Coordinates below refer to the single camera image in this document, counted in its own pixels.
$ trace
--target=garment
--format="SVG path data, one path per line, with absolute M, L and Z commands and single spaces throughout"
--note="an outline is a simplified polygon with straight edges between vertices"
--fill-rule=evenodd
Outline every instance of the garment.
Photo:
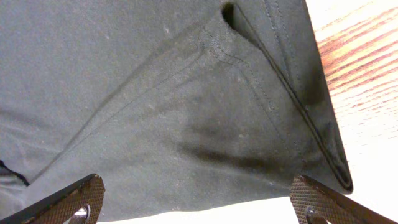
M 301 0 L 3 1 L 0 16 L 0 159 L 30 183 L 15 208 L 91 173 L 100 221 L 286 196 L 297 174 L 353 190 Z

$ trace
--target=folded garment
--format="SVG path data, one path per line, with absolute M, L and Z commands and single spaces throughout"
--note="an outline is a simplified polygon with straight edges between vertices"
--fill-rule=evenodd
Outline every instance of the folded garment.
M 0 4 L 0 215 L 91 173 L 100 221 L 353 190 L 302 0 Z

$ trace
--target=wood grain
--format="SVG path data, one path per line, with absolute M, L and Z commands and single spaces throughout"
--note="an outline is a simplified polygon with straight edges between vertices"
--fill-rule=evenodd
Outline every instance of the wood grain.
M 398 1 L 307 0 L 359 203 L 398 220 Z

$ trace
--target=black fabric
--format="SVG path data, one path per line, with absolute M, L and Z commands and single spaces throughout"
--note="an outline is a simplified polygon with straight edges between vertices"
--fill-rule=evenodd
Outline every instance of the black fabric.
M 101 221 L 286 196 L 295 174 L 352 191 L 303 1 L 1 4 L 0 159 L 31 183 L 7 203 L 90 173 Z

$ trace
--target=wooden table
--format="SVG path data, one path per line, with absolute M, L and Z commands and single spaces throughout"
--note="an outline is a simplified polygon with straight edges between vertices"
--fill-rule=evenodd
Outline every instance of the wooden table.
M 354 181 L 398 220 L 398 0 L 307 0 Z

